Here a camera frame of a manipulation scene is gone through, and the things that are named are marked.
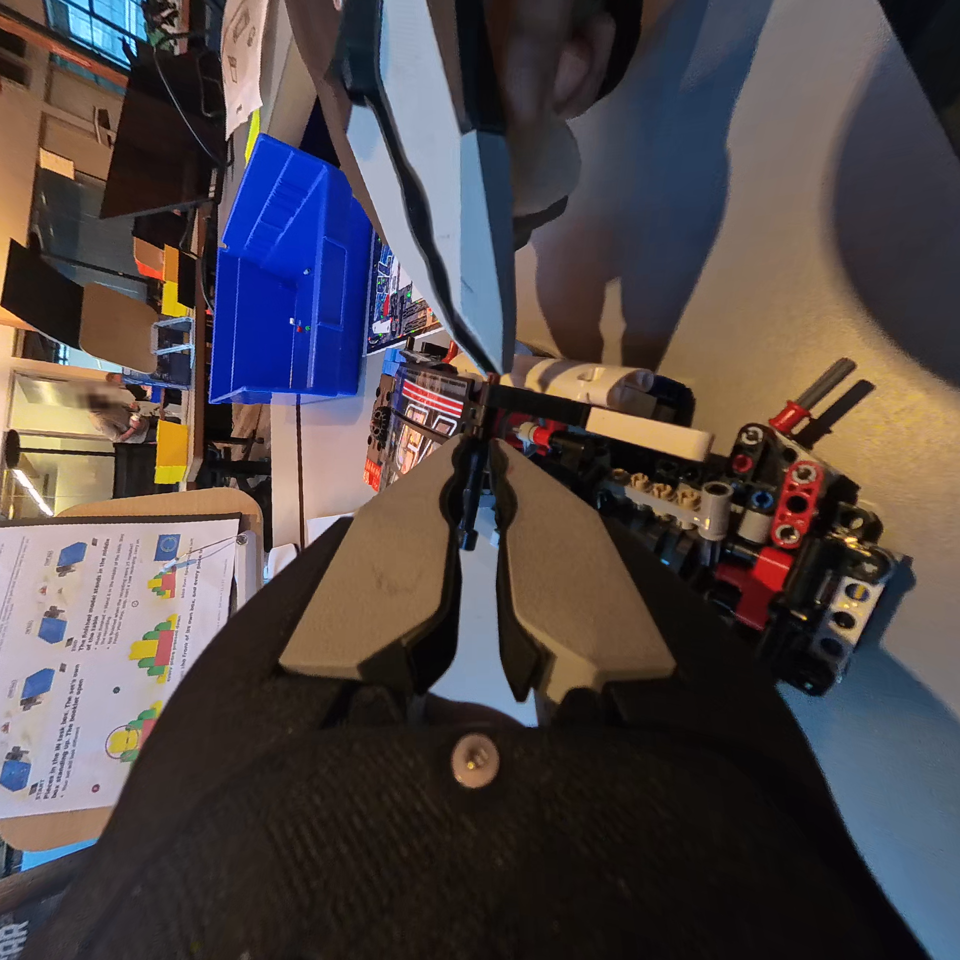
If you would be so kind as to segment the grey desk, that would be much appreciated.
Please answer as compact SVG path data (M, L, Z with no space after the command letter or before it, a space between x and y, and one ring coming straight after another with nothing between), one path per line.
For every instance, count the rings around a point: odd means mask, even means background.
M906 569L838 687L785 695L888 896L958 958L958 157L888 18L929 11L644 2L517 256L517 329L658 363L723 449L841 356L873 385L817 450Z

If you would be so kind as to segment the wooden document stand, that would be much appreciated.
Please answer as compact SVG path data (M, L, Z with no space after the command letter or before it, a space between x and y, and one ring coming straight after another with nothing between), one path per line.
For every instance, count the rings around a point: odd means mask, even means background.
M18 520L13 525L66 525L87 523L158 522L165 519L199 521L222 517L239 519L239 534L246 538L240 550L246 558L238 561L235 575L235 610L262 587L262 572L255 563L263 563L263 513L255 499L238 489L215 487L187 489L170 493L110 499L68 508L54 517ZM113 815L112 806L65 812L10 817L1 821L1 836L7 846L28 853L42 853L62 847L96 841Z

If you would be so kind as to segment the blue storage bin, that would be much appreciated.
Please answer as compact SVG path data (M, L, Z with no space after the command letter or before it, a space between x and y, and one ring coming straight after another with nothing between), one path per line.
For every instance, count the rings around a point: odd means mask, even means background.
M209 401L356 396L372 243L338 168L259 135L218 250Z

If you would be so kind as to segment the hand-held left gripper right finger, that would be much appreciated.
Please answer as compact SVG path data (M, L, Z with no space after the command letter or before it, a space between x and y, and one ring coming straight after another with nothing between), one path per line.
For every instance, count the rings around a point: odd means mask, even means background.
M675 657L599 513L505 440L489 467L500 659L535 724L572 691L672 681Z

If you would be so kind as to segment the large window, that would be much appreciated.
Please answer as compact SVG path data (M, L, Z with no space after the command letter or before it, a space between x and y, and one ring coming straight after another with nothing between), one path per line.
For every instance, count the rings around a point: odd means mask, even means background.
M147 42L147 25L137 1L44 1L48 26L105 59L128 67L128 53Z

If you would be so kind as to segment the black folding panel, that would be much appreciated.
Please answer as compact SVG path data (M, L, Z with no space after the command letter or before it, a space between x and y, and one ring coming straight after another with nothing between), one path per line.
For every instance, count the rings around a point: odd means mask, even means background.
M8 242L2 306L38 333L79 349L84 288L35 250Z

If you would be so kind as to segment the holographic sticker sheet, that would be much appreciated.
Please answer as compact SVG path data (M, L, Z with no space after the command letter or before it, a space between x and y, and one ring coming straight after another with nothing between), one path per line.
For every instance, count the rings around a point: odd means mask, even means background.
M364 354L370 356L404 344L410 337L421 337L441 324L434 311L414 286L378 234L370 247L366 292Z

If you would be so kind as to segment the brown cardboard panel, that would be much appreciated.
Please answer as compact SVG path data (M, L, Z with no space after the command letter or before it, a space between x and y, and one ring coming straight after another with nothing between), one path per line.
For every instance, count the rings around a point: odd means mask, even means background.
M154 327L160 320L148 303L103 284L86 283L78 347L90 356L152 376L158 366Z

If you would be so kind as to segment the toy brick car model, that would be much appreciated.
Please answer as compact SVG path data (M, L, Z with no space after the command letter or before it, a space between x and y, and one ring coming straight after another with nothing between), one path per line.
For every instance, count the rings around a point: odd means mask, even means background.
M776 681L821 696L839 682L902 562L881 545L858 486L814 452L873 390L832 363L726 455L693 429L691 390L640 367L529 354L485 379L456 344L388 349L371 411L365 482L381 492L442 443L500 440L637 533L714 605Z

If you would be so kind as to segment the black monitor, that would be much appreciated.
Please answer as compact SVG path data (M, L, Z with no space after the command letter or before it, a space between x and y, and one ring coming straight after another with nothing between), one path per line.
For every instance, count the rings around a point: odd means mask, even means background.
M196 207L226 157L217 54L150 49L130 67L100 218Z

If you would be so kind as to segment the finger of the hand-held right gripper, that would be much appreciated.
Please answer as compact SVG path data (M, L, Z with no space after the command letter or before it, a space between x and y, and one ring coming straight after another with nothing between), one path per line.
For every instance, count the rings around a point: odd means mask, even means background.
M512 189L483 2L382 2L378 124L395 182L390 245L488 374L514 354Z
M379 82L346 131L386 242L484 373L503 372L503 139L462 132L433 80Z

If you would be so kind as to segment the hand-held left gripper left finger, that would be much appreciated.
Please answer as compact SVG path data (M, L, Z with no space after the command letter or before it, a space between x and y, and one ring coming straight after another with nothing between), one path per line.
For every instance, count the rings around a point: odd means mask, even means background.
M279 574L291 590L277 672L378 689L415 710L457 650L458 510L468 438L454 438Z

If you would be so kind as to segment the clear acrylic sign holder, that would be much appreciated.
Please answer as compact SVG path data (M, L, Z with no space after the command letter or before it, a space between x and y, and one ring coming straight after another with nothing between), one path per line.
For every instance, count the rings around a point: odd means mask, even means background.
M180 385L190 382L194 366L192 317L161 317L151 327L150 348L155 357L157 378Z

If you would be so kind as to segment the white paper sheet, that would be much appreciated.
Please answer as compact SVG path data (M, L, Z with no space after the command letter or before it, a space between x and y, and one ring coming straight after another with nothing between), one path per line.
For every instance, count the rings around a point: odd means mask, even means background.
M221 64L226 139L262 107L261 59L268 11L268 1L224 4Z

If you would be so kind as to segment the printed instruction sheet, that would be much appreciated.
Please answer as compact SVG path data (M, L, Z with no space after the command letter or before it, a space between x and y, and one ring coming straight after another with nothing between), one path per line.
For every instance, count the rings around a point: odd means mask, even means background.
M231 613L238 514L1 533L3 819L116 803Z

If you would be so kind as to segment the yellow storage bin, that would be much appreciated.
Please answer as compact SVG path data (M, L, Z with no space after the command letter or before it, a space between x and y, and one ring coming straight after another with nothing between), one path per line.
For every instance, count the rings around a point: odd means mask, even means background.
M178 319L192 315L196 309L197 258L183 250L165 245L161 315Z
M188 427L171 419L161 419L156 425L155 439L154 483L158 486L181 484L189 467Z

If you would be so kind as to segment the person's right hand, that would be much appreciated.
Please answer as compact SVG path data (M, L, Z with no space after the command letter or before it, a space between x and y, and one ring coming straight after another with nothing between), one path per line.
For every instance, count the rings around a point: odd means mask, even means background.
M490 1L486 28L509 130L569 121L623 79L643 1Z

